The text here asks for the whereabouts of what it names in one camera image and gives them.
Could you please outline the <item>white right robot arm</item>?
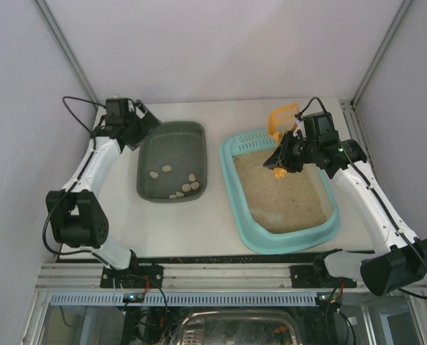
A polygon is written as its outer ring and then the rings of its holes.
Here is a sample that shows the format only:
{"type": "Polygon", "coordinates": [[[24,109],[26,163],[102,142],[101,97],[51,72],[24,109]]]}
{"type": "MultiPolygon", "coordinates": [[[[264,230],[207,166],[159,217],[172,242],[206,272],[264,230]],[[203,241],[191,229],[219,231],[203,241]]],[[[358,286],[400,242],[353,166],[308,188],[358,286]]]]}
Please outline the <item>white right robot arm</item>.
{"type": "Polygon", "coordinates": [[[362,281],[376,296],[405,293],[407,286],[427,277],[427,239],[420,239],[398,215],[355,140],[341,141],[337,132],[303,138],[287,131],[272,138],[277,147],[264,167],[299,173],[304,165],[316,165],[351,198],[369,234],[373,254],[324,253],[322,265],[329,277],[362,281]]]}

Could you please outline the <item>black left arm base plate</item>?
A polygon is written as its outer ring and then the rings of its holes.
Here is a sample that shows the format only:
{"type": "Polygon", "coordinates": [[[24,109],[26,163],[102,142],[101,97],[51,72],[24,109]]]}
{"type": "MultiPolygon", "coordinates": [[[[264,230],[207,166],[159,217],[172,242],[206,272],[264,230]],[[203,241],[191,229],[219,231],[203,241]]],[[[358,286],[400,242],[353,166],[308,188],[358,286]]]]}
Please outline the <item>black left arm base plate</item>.
{"type": "Polygon", "coordinates": [[[131,265],[124,270],[104,267],[101,273],[100,288],[103,289],[144,289],[161,288],[164,267],[154,262],[131,258],[131,265]]]}

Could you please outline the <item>teal cat litter box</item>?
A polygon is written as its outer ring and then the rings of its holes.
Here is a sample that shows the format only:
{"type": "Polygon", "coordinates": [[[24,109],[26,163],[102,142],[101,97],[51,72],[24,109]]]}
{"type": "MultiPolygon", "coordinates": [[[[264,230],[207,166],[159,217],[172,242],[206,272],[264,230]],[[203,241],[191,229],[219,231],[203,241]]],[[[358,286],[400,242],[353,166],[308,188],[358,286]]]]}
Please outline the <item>teal cat litter box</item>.
{"type": "Polygon", "coordinates": [[[324,223],[298,231],[273,234],[252,218],[251,209],[247,205],[244,189],[234,166],[234,157],[274,148],[275,141],[268,137],[264,129],[235,134],[225,139],[220,146],[221,169],[241,240],[258,254],[299,252],[332,240],[341,228],[339,206],[326,173],[314,165],[306,166],[305,171],[309,173],[310,181],[327,216],[324,223]]]}

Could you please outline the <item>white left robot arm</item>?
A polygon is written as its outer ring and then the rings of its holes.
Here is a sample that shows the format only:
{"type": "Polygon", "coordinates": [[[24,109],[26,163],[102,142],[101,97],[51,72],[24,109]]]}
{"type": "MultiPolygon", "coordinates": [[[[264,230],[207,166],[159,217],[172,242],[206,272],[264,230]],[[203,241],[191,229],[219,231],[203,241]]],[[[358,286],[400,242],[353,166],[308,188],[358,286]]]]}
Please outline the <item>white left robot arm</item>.
{"type": "Polygon", "coordinates": [[[44,230],[69,251],[45,248],[59,257],[90,254],[113,270],[138,266],[137,256],[109,234],[109,220],[98,195],[117,158],[128,147],[137,149],[161,124],[140,100],[109,98],[102,105],[105,114],[89,131],[89,146],[72,178],[60,189],[48,192],[44,230]]]}

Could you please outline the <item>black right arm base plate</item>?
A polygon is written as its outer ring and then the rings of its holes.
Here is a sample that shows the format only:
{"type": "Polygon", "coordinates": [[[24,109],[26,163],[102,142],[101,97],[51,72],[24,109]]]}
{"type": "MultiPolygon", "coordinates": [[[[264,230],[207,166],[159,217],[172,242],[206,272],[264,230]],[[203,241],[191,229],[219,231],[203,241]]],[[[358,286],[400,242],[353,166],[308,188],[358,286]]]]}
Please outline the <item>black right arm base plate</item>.
{"type": "Polygon", "coordinates": [[[340,252],[332,249],[319,253],[310,264],[293,265],[290,267],[290,278],[293,288],[334,288],[344,285],[346,288],[356,288],[357,282],[346,277],[330,276],[324,259],[329,254],[340,252]]]}

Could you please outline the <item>yellow litter scoop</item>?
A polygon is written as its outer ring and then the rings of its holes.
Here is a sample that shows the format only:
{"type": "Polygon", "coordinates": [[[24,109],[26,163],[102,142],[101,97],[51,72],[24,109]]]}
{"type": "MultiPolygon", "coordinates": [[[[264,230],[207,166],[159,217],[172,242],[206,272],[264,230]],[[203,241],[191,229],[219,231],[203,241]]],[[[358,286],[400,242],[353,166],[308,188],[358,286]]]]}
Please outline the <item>yellow litter scoop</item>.
{"type": "Polygon", "coordinates": [[[269,114],[267,120],[267,134],[275,141],[276,147],[279,146],[286,132],[295,132],[299,129],[301,120],[296,118],[299,112],[299,104],[294,102],[276,108],[269,114]]]}

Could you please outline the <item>grey plastic waste tray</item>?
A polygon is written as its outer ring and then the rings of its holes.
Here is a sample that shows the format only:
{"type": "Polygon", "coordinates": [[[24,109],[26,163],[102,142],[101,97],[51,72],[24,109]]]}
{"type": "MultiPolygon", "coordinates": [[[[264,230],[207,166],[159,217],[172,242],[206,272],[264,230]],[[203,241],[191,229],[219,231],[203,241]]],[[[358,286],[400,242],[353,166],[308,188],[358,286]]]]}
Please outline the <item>grey plastic waste tray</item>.
{"type": "Polygon", "coordinates": [[[136,190],[138,195],[153,203],[180,203],[194,201],[202,196],[208,182],[208,160],[204,127],[195,121],[162,123],[142,143],[137,163],[136,190]],[[170,165],[170,172],[162,167],[170,165]],[[159,174],[152,179],[150,171],[159,174]],[[194,173],[195,181],[188,176],[194,173]],[[182,191],[183,184],[199,183],[197,190],[182,191]],[[183,197],[169,198],[176,192],[183,197]]]}

